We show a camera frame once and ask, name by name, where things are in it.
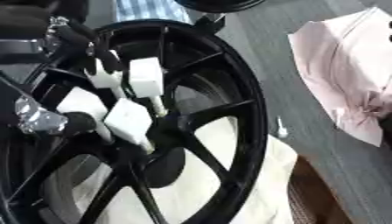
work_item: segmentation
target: gray carpet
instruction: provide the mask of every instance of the gray carpet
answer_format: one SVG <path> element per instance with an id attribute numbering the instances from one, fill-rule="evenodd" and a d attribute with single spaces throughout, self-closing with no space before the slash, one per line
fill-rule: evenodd
<path id="1" fill-rule="evenodd" d="M 377 4 L 392 12 L 392 1 Z M 287 34 L 307 21 L 373 5 L 369 0 L 267 0 L 254 9 L 229 15 L 221 34 L 260 81 L 270 133 L 276 133 L 276 118 L 281 116 L 290 132 L 286 143 L 310 159 L 353 223 L 392 223 L 392 151 L 362 143 L 333 127 L 298 76 Z"/>

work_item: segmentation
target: black wheel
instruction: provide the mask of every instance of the black wheel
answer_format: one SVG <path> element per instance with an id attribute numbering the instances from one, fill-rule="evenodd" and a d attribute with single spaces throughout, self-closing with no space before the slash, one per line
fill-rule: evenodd
<path id="1" fill-rule="evenodd" d="M 65 139 L 24 136 L 2 127 L 0 211 L 4 222 L 105 223 L 99 218 L 102 212 L 124 187 L 130 187 L 154 223 L 168 223 L 151 188 L 173 184 L 184 170 L 185 154 L 192 153 L 213 171 L 220 185 L 184 223 L 229 223 L 256 181 L 268 135 L 264 99 L 252 71 L 225 42 L 188 24 L 134 21 L 108 25 L 99 33 L 110 48 L 117 50 L 125 66 L 133 59 L 158 56 L 166 71 L 164 103 L 170 113 L 156 118 L 148 133 L 156 150 L 146 155 L 121 139 L 106 145 L 94 133 Z M 108 107 L 113 107 L 113 95 L 94 89 L 84 77 L 82 59 L 74 53 L 42 65 L 32 76 L 37 78 L 46 72 L 33 89 L 36 99 L 54 109 L 72 87 L 79 86 L 94 91 Z M 199 96 L 188 105 L 178 98 L 181 91 Z M 148 102 L 134 100 L 151 109 Z M 227 118 L 236 133 L 229 166 L 222 164 L 195 135 L 199 128 L 221 118 Z M 89 158 L 94 158 L 95 167 L 104 165 L 109 169 L 87 211 L 81 213 L 75 205 L 73 189 L 91 171 L 82 180 L 75 180 L 73 175 L 86 169 L 74 167 Z"/>

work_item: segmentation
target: pink fabric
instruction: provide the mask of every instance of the pink fabric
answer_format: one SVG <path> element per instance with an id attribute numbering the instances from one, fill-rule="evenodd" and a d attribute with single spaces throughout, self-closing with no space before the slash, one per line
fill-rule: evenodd
<path id="1" fill-rule="evenodd" d="M 297 69 L 325 112 L 346 133 L 376 146 L 382 141 L 377 118 L 392 112 L 390 21 L 371 8 L 309 22 L 289 35 Z"/>

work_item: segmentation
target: white cube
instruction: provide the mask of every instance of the white cube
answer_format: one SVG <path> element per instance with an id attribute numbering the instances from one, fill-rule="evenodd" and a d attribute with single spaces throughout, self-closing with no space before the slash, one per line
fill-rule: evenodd
<path id="1" fill-rule="evenodd" d="M 117 52 L 111 50 L 111 52 L 118 58 Z M 100 59 L 95 60 L 96 63 L 96 75 L 90 75 L 86 72 L 88 79 L 96 88 L 116 88 L 121 85 L 121 80 L 123 78 L 122 72 L 113 72 L 109 74 L 103 68 Z"/>
<path id="2" fill-rule="evenodd" d="M 60 113 L 84 112 L 100 121 L 108 113 L 101 99 L 80 87 L 74 87 L 57 106 Z"/>
<path id="3" fill-rule="evenodd" d="M 131 100 L 121 98 L 104 120 L 118 137 L 133 144 L 140 144 L 152 124 L 147 108 Z"/>
<path id="4" fill-rule="evenodd" d="M 162 95 L 163 76 L 158 58 L 134 59 L 129 63 L 129 84 L 138 98 Z"/>

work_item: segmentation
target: white cloth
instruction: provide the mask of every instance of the white cloth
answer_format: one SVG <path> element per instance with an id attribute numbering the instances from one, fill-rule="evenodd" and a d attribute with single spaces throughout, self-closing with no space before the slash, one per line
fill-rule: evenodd
<path id="1" fill-rule="evenodd" d="M 377 118 L 392 111 L 390 21 L 370 8 L 309 22 L 289 35 L 297 69 L 325 112 L 346 133 L 376 146 L 382 141 Z"/>
<path id="2" fill-rule="evenodd" d="M 231 165 L 235 154 L 236 134 L 235 128 L 227 118 L 209 123 L 199 129 L 196 135 L 225 167 Z M 262 171 L 255 188 L 231 223 L 293 223 L 287 187 L 296 162 L 297 153 L 270 136 Z M 110 168 L 103 165 L 93 176 L 74 189 L 73 195 L 81 212 L 88 207 L 109 172 Z M 216 175 L 203 162 L 193 154 L 186 153 L 185 169 L 178 180 L 165 188 L 153 189 L 152 193 L 167 221 L 177 224 L 205 205 L 219 185 L 220 181 Z M 131 189 L 123 189 L 112 200 L 100 223 L 152 222 L 135 193 Z"/>

